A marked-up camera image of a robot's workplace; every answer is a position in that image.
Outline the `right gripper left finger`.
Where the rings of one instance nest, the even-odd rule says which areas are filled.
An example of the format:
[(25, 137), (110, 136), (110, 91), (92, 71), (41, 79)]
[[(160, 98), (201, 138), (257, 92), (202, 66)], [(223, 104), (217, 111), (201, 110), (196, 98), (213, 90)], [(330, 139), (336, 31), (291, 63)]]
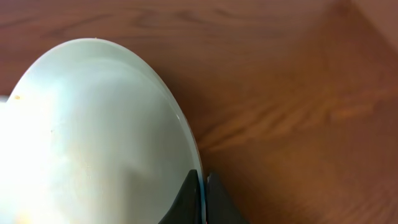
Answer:
[(172, 206), (159, 224), (202, 224), (200, 183), (195, 169), (188, 172)]

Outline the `light blue plate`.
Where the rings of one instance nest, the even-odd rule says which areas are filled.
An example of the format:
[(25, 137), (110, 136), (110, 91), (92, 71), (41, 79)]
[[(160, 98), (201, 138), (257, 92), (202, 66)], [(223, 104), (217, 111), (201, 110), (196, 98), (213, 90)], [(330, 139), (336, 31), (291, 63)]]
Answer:
[(127, 48), (75, 39), (1, 98), (2, 223), (159, 223), (200, 155), (158, 74)]

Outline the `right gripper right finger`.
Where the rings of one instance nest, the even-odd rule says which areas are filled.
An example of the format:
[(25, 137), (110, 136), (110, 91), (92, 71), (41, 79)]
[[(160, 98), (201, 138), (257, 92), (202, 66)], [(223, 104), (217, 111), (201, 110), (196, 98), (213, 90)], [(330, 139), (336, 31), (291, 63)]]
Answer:
[(219, 175), (212, 172), (207, 179), (206, 212), (208, 224), (248, 224), (235, 206)]

